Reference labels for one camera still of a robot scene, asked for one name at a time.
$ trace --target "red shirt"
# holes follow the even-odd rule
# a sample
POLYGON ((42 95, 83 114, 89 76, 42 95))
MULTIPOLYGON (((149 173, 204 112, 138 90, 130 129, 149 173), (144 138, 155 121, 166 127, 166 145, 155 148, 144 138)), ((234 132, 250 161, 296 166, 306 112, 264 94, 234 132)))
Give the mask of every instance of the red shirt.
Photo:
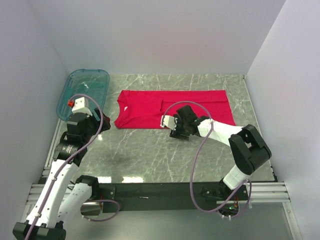
MULTIPOLYGON (((131 91, 123 90, 118 97, 120 112, 114 121, 120 129, 161 129, 161 117, 172 104, 193 101, 204 106, 218 122, 235 126, 225 90, 212 91, 131 91)), ((199 106, 181 103, 171 108, 167 115, 190 105, 198 117, 206 116, 199 106)))

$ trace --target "gray marble surface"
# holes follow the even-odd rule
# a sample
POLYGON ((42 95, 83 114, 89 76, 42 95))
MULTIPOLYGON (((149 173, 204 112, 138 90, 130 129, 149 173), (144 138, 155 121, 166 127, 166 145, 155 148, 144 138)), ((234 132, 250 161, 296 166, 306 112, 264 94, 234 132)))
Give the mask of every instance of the gray marble surface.
MULTIPOLYGON (((188 182, 193 159, 202 139, 189 141, 170 138, 168 129, 117 129, 117 102, 121 90, 226 90, 237 126, 258 127, 254 109, 242 75, 216 74, 120 74, 111 75, 104 105, 111 129, 101 133, 88 148, 74 179, 91 175, 99 182, 188 182)), ((65 131, 61 123, 58 138, 65 131)), ((220 181, 234 165, 231 149, 208 139, 202 148, 194 181, 220 181)), ((253 181, 274 181, 273 169, 266 162, 251 177, 253 181)))

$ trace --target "blue plastic tray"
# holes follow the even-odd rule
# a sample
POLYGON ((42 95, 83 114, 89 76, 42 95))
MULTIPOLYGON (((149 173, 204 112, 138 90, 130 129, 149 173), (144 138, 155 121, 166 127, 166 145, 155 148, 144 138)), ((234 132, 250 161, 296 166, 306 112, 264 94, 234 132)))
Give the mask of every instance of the blue plastic tray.
MULTIPOLYGON (((103 109, 106 101, 110 76, 101 69, 79 69, 72 72, 64 85, 56 114, 58 117, 67 121, 72 114, 71 107, 68 106, 68 100, 74 94, 87 94, 92 97, 103 109)), ((89 100, 89 108, 94 113, 96 105, 89 100)))

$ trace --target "cable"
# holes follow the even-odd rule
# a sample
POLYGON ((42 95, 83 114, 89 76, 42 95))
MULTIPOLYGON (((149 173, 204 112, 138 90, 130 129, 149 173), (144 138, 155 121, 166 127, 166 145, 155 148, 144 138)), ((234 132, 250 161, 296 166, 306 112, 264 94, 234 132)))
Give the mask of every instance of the cable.
MULTIPOLYGON (((194 101, 178 101, 174 104, 172 104, 170 107, 167 108, 167 110, 164 112, 163 116, 162 116, 162 119, 161 119, 161 125, 164 126, 164 119, 165 119, 165 115, 167 114, 167 112, 172 108, 174 107, 175 105, 178 105, 178 104, 194 104, 200 108, 202 108, 206 114, 208 115, 208 117, 212 119, 211 117, 211 114, 210 112, 204 107, 202 106, 201 104, 197 103, 197 102, 194 102, 194 101)), ((251 198, 251 192, 252 192, 252 182, 248 179, 247 180, 244 180, 239 186, 237 186, 233 191, 232 193, 227 197, 227 199, 218 207, 214 208, 214 209, 211 209, 211 210, 204 210, 202 209, 196 202, 196 199, 195 199, 195 195, 194 195, 194 189, 193 189, 193 181, 194 181, 194 173, 195 173, 195 168, 196 168, 196 162, 197 162, 197 158, 198 158, 198 155, 202 149, 202 147, 204 146, 205 142, 207 141, 207 139, 209 138, 210 134, 213 132, 214 130, 214 122, 213 121, 210 121, 210 124, 211 124, 211 128, 210 128, 210 131, 208 132, 208 134, 204 137, 203 141, 201 142, 199 148, 197 149, 196 151, 196 154, 195 154, 195 157, 194 157, 194 160, 193 160, 193 165, 192 165, 192 169, 191 169, 191 176, 190 176, 190 195, 191 195, 191 199, 192 199, 192 202, 194 204, 194 206, 201 212, 204 212, 204 213, 213 213, 213 212, 216 212, 218 211, 219 209, 223 208, 227 202, 233 197, 233 195, 241 188, 241 186, 243 184, 245 184, 246 182, 249 182, 250 183, 250 189, 249 189, 249 197, 248 197, 248 200, 244 206, 244 208, 241 210, 241 212, 238 212, 236 215, 232 216, 232 218, 234 217, 237 217, 239 216, 240 214, 243 213, 244 209, 246 209, 246 207, 248 206, 249 202, 250 202, 250 198, 251 198)))
POLYGON ((85 97, 85 98, 87 98, 87 99, 90 99, 90 100, 97 106, 97 108, 98 108, 98 110, 99 110, 99 113, 100 113, 100 125, 99 125, 99 128, 98 128, 98 130, 96 131, 96 134, 88 141, 88 143, 85 144, 83 147, 81 147, 81 148, 80 148, 79 150, 77 150, 76 152, 74 152, 70 157, 68 157, 67 160, 65 160, 64 163, 60 166, 60 168, 56 171, 56 173, 54 174, 53 179, 51 180, 51 183, 50 183, 50 185, 49 185, 49 187, 48 187, 48 190, 47 190, 47 192, 46 192, 46 194, 45 194, 45 196, 44 196, 44 198, 43 198, 43 201, 42 201, 42 203, 41 203, 41 205, 40 205, 40 207, 39 207, 39 210, 38 210, 38 212, 37 212, 38 214, 37 214, 37 216, 34 218, 34 220, 33 220, 32 224, 31 224, 31 226, 30 226, 30 228, 29 228, 29 230, 28 230, 28 232, 27 232, 24 240, 28 240, 28 239, 29 239, 29 237, 30 237, 30 235, 31 235, 31 232, 32 232, 33 228, 35 227, 35 225, 36 225, 36 223, 37 223, 37 221, 38 221, 38 219, 39 219, 39 216, 41 216, 41 213, 42 213, 42 211, 43 211, 43 209, 44 209, 44 207, 45 207, 45 205, 46 205, 46 203, 47 203, 47 201, 48 201, 48 198, 49 198, 49 196, 50 196, 50 193, 51 193, 51 191, 52 191, 52 188, 53 188, 53 186, 54 186, 54 184, 55 184, 55 180, 54 180, 54 179, 56 179, 56 178, 59 176, 59 174, 60 174, 60 172, 62 171, 62 169, 63 169, 69 162, 71 162, 71 161, 73 160, 73 158, 74 158, 78 153, 80 153, 81 151, 83 151, 86 147, 88 147, 88 146, 97 138, 98 134, 100 133, 100 131, 101 131, 101 129, 102 129, 102 126, 103 126, 103 123, 104 123, 104 118, 103 118, 102 109, 101 109, 101 107, 99 106, 99 104, 98 104, 92 97, 90 97, 90 96, 88 96, 88 95, 86 95, 86 94, 81 94, 81 93, 78 93, 78 94, 73 95, 73 96, 70 98, 70 100, 72 100, 72 99, 74 99, 74 98, 76 98, 76 97, 85 97))
POLYGON ((89 220, 89 221, 91 221, 91 222, 97 222, 97 223, 99 223, 99 222, 108 221, 108 220, 110 220, 110 219, 113 219, 113 218, 119 213, 119 211, 120 211, 120 204, 119 204, 117 201, 114 201, 114 200, 100 199, 100 200, 94 200, 94 201, 91 201, 91 200, 90 200, 90 202, 99 202, 99 203, 108 202, 108 203, 113 203, 113 204, 116 204, 116 205, 117 205, 117 210, 116 210, 116 212, 115 212, 112 216, 107 217, 107 218, 105 218, 105 219, 92 219, 92 218, 89 218, 89 217, 87 217, 87 216, 82 216, 84 219, 87 219, 87 220, 89 220))

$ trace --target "red part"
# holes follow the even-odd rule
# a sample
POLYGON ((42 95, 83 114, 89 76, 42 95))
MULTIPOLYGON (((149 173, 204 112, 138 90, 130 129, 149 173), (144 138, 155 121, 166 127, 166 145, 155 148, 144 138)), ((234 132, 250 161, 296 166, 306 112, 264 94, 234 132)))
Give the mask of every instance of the red part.
MULTIPOLYGON (((119 97, 119 116, 114 124, 119 129, 161 129, 161 117, 166 109, 179 101, 193 101, 204 106, 218 122, 235 126, 228 97, 224 90, 209 91, 132 91, 123 90, 119 97)), ((176 110, 188 105, 181 103, 169 110, 170 116, 176 110)), ((206 116, 199 106, 189 104, 195 114, 206 116)))
POLYGON ((74 102, 74 101, 72 101, 72 100, 69 100, 69 101, 68 101, 68 106, 69 106, 69 107, 73 108, 74 105, 75 105, 75 102, 74 102))

